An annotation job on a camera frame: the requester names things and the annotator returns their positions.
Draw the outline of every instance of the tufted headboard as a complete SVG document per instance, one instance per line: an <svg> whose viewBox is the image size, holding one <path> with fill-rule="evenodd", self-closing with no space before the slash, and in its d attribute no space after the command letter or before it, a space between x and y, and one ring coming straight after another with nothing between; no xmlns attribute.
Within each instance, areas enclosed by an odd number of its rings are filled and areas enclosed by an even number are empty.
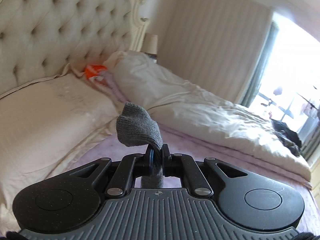
<svg viewBox="0 0 320 240"><path fill-rule="evenodd" d="M143 0L0 0L0 95L35 79L140 50Z"/></svg>

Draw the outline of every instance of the pink cloth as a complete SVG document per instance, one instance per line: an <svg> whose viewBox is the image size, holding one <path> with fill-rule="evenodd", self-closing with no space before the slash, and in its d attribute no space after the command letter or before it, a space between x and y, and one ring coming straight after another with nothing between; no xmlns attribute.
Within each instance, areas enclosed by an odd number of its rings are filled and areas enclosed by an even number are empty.
<svg viewBox="0 0 320 240"><path fill-rule="evenodd" d="M263 168L262 165L252 163L253 160L247 160L245 154L238 151L220 147L217 145L208 144L195 138L189 138L178 132L169 131L168 128L161 126L161 135L165 143L169 145L171 153L184 153L193 156L197 161L203 161L205 157L215 157L219 160L225 161L237 167L258 173L262 176L275 179L290 185L299 191L305 202L305 211L300 220L297 230L299 232L311 232L315 235L320 235L320 213L316 205L316 201L310 190L303 185L303 182L290 179L284 176L288 175L285 171L271 171ZM122 157L132 153L144 153L147 146L126 147L121 144L116 135L103 140L99 145L88 151L82 158L72 165L72 169L94 161L102 157L110 157L113 161L121 160ZM136 187L140 187L140 180L137 179ZM165 178L164 187L181 187L178 178Z"/></svg>

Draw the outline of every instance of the gray ribbed plate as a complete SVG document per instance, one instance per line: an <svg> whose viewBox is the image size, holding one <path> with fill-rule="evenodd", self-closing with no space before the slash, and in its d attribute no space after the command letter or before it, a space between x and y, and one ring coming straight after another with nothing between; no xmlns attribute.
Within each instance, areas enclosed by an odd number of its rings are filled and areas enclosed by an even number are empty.
<svg viewBox="0 0 320 240"><path fill-rule="evenodd" d="M62 234L20 232L29 240L290 240L294 228L279 233L253 233L225 220L210 200L186 189L132 189L122 199L108 200L88 224Z"/></svg>

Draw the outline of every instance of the lampshade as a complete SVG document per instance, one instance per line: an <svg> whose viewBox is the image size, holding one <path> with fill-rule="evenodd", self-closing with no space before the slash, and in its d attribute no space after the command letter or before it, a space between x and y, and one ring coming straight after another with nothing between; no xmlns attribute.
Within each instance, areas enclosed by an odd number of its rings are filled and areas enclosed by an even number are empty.
<svg viewBox="0 0 320 240"><path fill-rule="evenodd" d="M158 54L158 35L146 33L141 52L153 55Z"/></svg>

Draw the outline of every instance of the bed sheet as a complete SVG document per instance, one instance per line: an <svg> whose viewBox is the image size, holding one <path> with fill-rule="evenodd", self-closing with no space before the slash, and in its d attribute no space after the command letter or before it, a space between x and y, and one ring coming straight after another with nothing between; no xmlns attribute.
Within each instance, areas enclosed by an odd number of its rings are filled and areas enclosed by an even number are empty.
<svg viewBox="0 0 320 240"><path fill-rule="evenodd" d="M161 126L160 130L163 141L169 145L171 153L188 154L198 161L203 161L205 157L212 156L237 167L283 182L295 188L299 191L305 202L305 211L297 230L299 232L311 232L315 235L320 235L320 213L316 205L316 201L311 191L302 183L289 179L288 177L274 171L264 169L253 163L212 150L212 147L204 145L200 141L196 142L194 140L190 140L188 137L183 136L182 134L177 134L166 127ZM146 148L147 146L126 147L118 141L116 135L112 135L88 151L77 162L73 163L70 169L74 169L102 157L110 157L113 161L118 161L128 154L144 153ZM136 181L136 187L140 187L139 179ZM180 180L173 177L165 178L164 187L181 187Z"/></svg>

